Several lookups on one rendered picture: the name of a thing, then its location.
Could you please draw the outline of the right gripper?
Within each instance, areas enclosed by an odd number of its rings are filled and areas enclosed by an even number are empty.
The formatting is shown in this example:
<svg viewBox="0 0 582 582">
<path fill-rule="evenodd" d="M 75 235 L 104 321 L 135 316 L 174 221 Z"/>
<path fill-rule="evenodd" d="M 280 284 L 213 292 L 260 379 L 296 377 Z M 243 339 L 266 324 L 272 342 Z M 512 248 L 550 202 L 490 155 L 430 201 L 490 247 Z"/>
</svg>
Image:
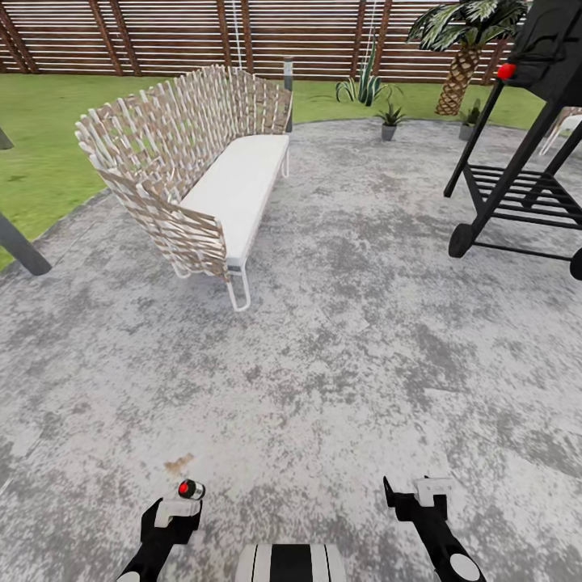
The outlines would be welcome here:
<svg viewBox="0 0 582 582">
<path fill-rule="evenodd" d="M 387 478 L 383 479 L 386 492 L 387 504 L 395 507 L 395 515 L 399 521 L 413 521 L 418 534 L 424 538 L 429 525 L 441 524 L 449 528 L 446 524 L 447 517 L 447 497 L 434 495 L 434 507 L 421 507 L 414 494 L 394 493 Z"/>
</svg>

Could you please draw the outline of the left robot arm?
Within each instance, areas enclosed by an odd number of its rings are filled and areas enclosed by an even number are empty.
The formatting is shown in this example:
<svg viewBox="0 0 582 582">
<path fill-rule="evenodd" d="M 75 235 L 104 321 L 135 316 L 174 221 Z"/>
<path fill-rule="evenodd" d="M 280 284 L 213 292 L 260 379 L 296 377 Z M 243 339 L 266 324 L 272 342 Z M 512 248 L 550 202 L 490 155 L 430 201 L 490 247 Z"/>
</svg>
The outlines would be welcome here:
<svg viewBox="0 0 582 582">
<path fill-rule="evenodd" d="M 174 544 L 187 545 L 198 530 L 201 500 L 163 500 L 143 512 L 142 548 L 115 582 L 156 582 Z"/>
</svg>

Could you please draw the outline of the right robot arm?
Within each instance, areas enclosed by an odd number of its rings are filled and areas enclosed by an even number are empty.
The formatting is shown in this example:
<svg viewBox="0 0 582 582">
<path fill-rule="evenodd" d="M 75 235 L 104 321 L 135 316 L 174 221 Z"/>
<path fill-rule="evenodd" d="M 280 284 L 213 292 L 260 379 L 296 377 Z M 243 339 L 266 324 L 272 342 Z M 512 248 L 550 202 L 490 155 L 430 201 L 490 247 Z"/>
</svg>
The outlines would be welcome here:
<svg viewBox="0 0 582 582">
<path fill-rule="evenodd" d="M 447 494 L 458 488 L 451 478 L 415 479 L 418 493 L 394 493 L 383 479 L 387 504 L 395 507 L 399 521 L 413 521 L 432 563 L 434 582 L 484 582 L 479 565 L 468 555 L 446 524 Z"/>
</svg>

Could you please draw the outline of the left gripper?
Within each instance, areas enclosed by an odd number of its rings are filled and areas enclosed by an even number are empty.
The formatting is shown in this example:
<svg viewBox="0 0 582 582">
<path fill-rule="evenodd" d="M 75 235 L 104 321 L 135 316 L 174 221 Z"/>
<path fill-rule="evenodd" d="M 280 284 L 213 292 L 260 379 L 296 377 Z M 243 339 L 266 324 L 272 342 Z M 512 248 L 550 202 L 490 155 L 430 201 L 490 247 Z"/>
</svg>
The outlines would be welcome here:
<svg viewBox="0 0 582 582">
<path fill-rule="evenodd" d="M 156 544 L 161 547 L 166 561 L 174 544 L 188 544 L 192 532 L 198 530 L 201 512 L 197 511 L 197 514 L 192 517 L 173 517 L 166 528 L 158 528 L 154 526 L 154 522 L 158 506 L 162 501 L 163 498 L 159 499 L 148 511 L 143 512 L 140 541 L 142 546 Z"/>
</svg>

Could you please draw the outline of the insectifuge atomizer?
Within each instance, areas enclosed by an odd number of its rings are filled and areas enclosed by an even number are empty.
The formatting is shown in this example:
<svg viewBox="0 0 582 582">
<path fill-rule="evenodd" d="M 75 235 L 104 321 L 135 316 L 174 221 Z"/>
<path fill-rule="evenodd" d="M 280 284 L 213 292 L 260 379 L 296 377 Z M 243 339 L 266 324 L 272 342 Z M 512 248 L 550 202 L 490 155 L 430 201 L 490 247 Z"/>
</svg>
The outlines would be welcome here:
<svg viewBox="0 0 582 582">
<path fill-rule="evenodd" d="M 373 3 L 385 2 L 386 0 L 373 0 Z M 393 2 L 460 2 L 460 0 L 392 0 Z M 200 499 L 205 491 L 204 485 L 196 482 L 196 480 L 186 479 L 186 483 L 181 485 L 181 496 L 183 498 Z"/>
</svg>

